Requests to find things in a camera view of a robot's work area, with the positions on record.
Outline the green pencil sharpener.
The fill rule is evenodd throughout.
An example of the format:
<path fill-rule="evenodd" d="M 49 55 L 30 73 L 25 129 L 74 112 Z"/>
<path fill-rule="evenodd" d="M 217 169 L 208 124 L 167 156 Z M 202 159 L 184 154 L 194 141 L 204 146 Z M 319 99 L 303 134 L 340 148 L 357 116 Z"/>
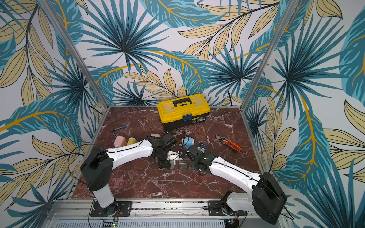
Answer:
<path fill-rule="evenodd" d="M 178 160 L 171 160 L 170 164 L 171 164 L 170 169 L 173 170 L 175 168 L 175 166 L 179 164 L 179 161 Z"/>

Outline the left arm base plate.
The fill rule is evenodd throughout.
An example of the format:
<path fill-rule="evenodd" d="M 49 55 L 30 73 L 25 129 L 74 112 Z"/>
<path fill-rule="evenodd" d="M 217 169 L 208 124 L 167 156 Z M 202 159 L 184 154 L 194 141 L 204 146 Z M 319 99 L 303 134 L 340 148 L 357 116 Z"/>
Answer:
<path fill-rule="evenodd" d="M 98 201 L 95 201 L 90 213 L 91 217 L 129 217 L 131 212 L 131 201 L 114 201 L 106 208 L 102 208 Z"/>

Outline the dark grey transparent tray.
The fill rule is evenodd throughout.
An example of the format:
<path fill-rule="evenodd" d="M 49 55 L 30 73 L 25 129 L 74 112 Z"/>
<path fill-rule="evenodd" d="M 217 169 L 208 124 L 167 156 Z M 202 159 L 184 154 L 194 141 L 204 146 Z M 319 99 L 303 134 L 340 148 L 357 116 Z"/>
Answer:
<path fill-rule="evenodd" d="M 189 162 L 188 161 L 179 161 L 179 171 L 185 172 L 189 169 Z"/>

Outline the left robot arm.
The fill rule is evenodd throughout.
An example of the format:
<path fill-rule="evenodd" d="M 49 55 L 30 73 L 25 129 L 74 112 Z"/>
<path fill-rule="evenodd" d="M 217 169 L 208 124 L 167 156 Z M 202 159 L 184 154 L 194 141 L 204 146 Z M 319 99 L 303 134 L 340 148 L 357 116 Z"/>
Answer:
<path fill-rule="evenodd" d="M 175 138 L 166 134 L 163 137 L 149 136 L 124 147 L 105 149 L 98 146 L 84 160 L 80 171 L 99 207 L 112 213 L 117 209 L 117 201 L 109 186 L 112 171 L 125 163 L 150 156 L 157 158 L 160 169 L 168 169 L 171 167 L 168 152 L 175 144 Z"/>

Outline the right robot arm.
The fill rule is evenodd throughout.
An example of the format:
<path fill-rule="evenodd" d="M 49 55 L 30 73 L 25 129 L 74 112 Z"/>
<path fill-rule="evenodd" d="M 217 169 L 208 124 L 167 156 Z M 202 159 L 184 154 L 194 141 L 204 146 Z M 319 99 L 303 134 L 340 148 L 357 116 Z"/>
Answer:
<path fill-rule="evenodd" d="M 203 153 L 195 145 L 187 149 L 187 156 L 197 171 L 221 177 L 245 191 L 228 191 L 216 205 L 209 205 L 214 215 L 232 216 L 237 212 L 254 211 L 264 221 L 277 223 L 287 196 L 272 174 L 249 172 L 213 153 Z"/>

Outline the yellow pencil sharpener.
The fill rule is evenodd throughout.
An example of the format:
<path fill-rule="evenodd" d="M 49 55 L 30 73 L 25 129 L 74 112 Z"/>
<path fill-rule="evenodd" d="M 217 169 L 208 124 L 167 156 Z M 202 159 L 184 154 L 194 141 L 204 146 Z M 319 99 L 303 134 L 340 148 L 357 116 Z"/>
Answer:
<path fill-rule="evenodd" d="M 133 137 L 130 137 L 127 141 L 127 145 L 132 145 L 132 144 L 135 144 L 137 143 L 137 140 Z"/>

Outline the pink pencil sharpener front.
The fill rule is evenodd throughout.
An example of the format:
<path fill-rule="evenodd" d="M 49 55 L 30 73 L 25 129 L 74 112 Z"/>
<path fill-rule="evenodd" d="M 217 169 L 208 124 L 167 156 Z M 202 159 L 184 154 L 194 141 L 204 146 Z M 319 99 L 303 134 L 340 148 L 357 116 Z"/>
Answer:
<path fill-rule="evenodd" d="M 127 140 L 123 136 L 117 136 L 115 138 L 115 141 L 114 141 L 113 145 L 114 145 L 115 148 L 124 147 L 124 146 L 127 145 Z"/>

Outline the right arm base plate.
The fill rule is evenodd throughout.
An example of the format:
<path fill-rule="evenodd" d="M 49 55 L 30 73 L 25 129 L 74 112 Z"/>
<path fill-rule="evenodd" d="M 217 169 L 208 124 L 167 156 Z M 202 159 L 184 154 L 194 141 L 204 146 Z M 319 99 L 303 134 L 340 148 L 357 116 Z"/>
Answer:
<path fill-rule="evenodd" d="M 210 200 L 207 205 L 202 207 L 204 210 L 209 212 L 210 216 L 245 216 L 248 214 L 247 211 L 234 211 L 231 209 L 226 202 L 221 200 Z"/>

